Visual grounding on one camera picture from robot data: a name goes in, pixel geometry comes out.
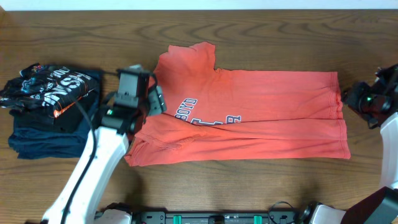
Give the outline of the red soccer t-shirt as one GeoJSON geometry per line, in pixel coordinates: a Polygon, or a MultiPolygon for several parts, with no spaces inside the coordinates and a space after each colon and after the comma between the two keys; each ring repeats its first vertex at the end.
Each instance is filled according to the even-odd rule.
{"type": "Polygon", "coordinates": [[[215,50],[171,45],[159,57],[167,110],[136,134],[130,166],[350,158],[337,73],[226,70],[215,50]]]}

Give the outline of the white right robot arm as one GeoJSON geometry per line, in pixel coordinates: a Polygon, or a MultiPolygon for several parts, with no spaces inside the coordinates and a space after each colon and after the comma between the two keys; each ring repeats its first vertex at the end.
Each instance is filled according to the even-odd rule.
{"type": "Polygon", "coordinates": [[[392,223],[397,218],[397,65],[379,68],[373,85],[357,82],[341,94],[341,100],[369,129],[380,129],[380,189],[347,210],[311,203],[295,223],[392,223]]]}

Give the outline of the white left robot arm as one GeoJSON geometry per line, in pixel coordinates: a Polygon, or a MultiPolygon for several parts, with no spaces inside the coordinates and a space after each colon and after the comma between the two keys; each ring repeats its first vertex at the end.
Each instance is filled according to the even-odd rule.
{"type": "Polygon", "coordinates": [[[41,222],[132,223],[129,208],[116,203],[97,210],[117,164],[127,153],[129,137],[138,133],[147,117],[163,113],[164,94],[153,72],[141,65],[117,70],[119,88],[110,93],[87,122],[90,126],[83,153],[68,182],[41,222]]]}

